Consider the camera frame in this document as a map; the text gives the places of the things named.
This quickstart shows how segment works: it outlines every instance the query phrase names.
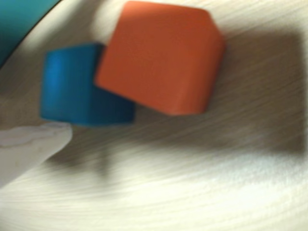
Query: orange cube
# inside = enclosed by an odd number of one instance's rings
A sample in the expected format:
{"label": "orange cube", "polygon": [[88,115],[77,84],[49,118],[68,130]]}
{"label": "orange cube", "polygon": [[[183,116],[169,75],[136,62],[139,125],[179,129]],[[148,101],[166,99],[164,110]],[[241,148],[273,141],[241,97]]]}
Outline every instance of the orange cube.
{"label": "orange cube", "polygon": [[168,115],[202,113],[224,50],[207,11],[129,1],[95,83]]}

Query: blue cube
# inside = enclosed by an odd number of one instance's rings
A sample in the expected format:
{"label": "blue cube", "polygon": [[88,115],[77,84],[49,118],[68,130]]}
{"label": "blue cube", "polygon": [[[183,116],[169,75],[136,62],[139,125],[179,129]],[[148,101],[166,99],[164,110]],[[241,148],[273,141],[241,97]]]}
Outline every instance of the blue cube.
{"label": "blue cube", "polygon": [[82,126],[133,122],[132,101],[93,84],[104,48],[92,43],[47,53],[41,93],[42,118]]}

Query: table surface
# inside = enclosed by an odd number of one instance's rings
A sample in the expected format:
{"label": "table surface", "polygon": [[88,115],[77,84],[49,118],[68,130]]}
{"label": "table surface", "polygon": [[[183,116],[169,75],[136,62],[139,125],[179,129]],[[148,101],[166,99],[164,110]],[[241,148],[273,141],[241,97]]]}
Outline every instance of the table surface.
{"label": "table surface", "polygon": [[[108,43],[125,0],[63,0],[0,70],[0,129],[35,125],[44,53]],[[207,113],[139,107],[0,191],[1,231],[306,231],[308,1],[161,0],[226,37]]]}

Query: cube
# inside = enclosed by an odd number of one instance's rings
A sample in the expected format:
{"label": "cube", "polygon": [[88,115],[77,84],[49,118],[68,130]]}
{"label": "cube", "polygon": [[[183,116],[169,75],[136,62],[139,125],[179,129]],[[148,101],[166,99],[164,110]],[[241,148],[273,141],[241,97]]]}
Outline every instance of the cube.
{"label": "cube", "polygon": [[168,115],[202,113],[224,50],[207,11],[129,1],[95,84]]}
{"label": "cube", "polygon": [[41,117],[82,126],[131,123],[134,103],[93,84],[104,46],[82,44],[47,53]]}

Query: teal object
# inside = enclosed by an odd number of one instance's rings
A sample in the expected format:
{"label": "teal object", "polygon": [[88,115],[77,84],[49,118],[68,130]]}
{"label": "teal object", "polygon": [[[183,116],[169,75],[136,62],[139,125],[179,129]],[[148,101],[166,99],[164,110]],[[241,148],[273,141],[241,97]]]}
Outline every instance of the teal object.
{"label": "teal object", "polygon": [[98,43],[47,53],[41,117],[93,127],[132,123],[135,104],[93,83],[104,46]]}
{"label": "teal object", "polygon": [[0,67],[60,0],[0,0]]}

